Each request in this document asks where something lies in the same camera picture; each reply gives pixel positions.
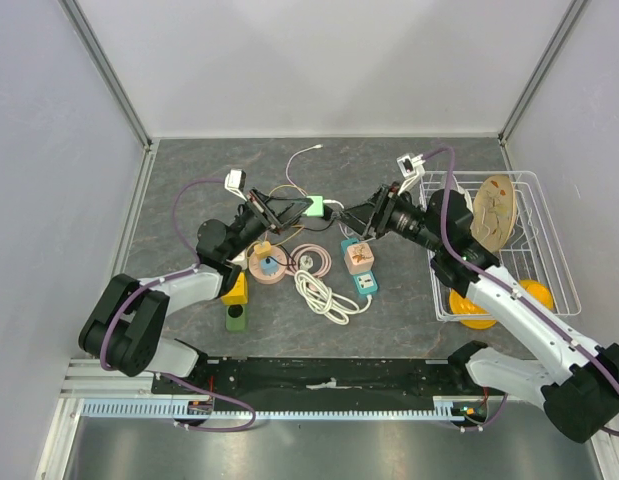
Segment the yellow cube socket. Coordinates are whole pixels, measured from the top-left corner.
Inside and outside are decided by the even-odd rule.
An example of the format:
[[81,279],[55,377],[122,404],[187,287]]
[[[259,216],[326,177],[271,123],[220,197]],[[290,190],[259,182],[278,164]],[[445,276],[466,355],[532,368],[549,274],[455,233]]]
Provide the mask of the yellow cube socket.
[[220,297],[221,302],[226,306],[246,305],[249,301],[249,291],[246,275],[241,272],[232,287],[226,294]]

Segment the teal power strip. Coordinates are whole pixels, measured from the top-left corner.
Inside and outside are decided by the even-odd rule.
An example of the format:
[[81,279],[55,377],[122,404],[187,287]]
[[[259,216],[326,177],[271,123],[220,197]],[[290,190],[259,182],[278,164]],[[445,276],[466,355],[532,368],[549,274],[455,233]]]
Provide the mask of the teal power strip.
[[[344,259],[345,249],[354,243],[362,242],[355,238],[345,239],[341,242],[341,252]],[[354,285],[358,294],[360,296],[366,297],[367,295],[374,295],[378,291],[378,283],[373,275],[372,270],[359,274],[359,275],[351,275],[353,278]]]

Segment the blue charger plug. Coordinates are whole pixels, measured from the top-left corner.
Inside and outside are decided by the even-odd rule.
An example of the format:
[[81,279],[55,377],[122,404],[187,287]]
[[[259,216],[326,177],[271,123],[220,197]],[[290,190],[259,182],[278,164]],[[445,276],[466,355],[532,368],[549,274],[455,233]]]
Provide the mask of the blue charger plug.
[[276,261],[274,257],[267,257],[260,261],[260,269],[264,276],[272,276],[277,273],[279,270],[280,264]]

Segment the light green plug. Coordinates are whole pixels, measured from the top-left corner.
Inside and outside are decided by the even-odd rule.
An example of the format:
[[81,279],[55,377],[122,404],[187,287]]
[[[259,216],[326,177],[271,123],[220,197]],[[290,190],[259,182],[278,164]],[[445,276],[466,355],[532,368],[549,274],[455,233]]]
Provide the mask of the light green plug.
[[303,216],[309,218],[322,218],[325,215],[324,197],[320,195],[308,195],[306,199],[309,206],[303,212]]

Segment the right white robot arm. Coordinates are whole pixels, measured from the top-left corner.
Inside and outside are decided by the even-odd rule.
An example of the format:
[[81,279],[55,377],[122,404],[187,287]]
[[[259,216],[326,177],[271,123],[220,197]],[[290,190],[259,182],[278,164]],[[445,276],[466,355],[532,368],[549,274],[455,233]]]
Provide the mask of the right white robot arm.
[[383,185],[338,218],[364,239],[392,232],[432,252],[436,278],[485,310],[534,356],[523,361],[481,343],[466,345],[446,371],[454,391],[483,386],[512,395],[543,410],[577,443],[614,432],[608,425],[619,415],[619,345],[603,347],[578,332],[515,280],[473,237],[473,215],[462,194],[439,189],[422,207],[396,184]]

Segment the pink round socket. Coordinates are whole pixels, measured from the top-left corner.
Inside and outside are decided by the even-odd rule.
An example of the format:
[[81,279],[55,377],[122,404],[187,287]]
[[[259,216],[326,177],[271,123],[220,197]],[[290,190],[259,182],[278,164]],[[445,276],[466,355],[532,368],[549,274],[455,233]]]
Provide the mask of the pink round socket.
[[248,261],[248,270],[257,282],[273,285],[285,277],[288,264],[285,251],[281,247],[272,247],[266,258],[260,259],[253,253]]

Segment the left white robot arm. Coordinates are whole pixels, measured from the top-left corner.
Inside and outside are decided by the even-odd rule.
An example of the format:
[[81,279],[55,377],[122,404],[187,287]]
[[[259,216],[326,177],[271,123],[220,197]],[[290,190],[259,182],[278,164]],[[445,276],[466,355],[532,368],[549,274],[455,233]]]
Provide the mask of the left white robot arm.
[[232,223],[210,219],[200,225],[192,266],[149,279],[112,277],[79,334],[80,349],[97,357],[102,368],[129,377],[161,358],[179,387],[187,393],[200,392],[209,371],[197,362],[195,349],[161,338],[165,319],[227,294],[241,272],[233,259],[265,232],[280,233],[293,226],[312,204],[305,197],[286,199],[249,191]]

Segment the green power strip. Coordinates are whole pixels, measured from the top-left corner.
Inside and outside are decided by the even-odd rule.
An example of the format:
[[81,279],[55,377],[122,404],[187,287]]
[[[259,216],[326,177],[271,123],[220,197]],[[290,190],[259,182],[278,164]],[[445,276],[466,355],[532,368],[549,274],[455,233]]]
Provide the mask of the green power strip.
[[228,332],[243,332],[248,327],[247,309],[245,305],[230,305],[226,308],[225,328]]

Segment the white cube adapter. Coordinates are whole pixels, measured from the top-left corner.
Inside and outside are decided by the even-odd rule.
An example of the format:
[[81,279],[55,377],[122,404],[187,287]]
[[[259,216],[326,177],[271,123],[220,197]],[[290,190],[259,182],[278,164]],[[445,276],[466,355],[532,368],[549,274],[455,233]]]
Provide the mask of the white cube adapter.
[[242,251],[236,257],[230,260],[230,262],[234,265],[239,266],[242,270],[248,268],[248,256],[245,251]]

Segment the orange charger plug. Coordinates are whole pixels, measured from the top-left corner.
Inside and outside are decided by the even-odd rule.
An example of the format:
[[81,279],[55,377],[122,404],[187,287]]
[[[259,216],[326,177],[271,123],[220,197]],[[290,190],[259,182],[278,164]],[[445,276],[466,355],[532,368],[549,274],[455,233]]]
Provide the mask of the orange charger plug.
[[253,254],[259,259],[265,259],[271,255],[272,245],[269,241],[261,241],[254,245]]

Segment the pink cube socket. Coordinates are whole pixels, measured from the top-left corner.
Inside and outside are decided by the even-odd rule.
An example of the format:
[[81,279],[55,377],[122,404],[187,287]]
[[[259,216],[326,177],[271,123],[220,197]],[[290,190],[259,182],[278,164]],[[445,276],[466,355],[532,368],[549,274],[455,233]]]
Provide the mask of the pink cube socket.
[[344,260],[348,272],[359,275],[372,270],[375,257],[367,242],[357,242],[345,249]]

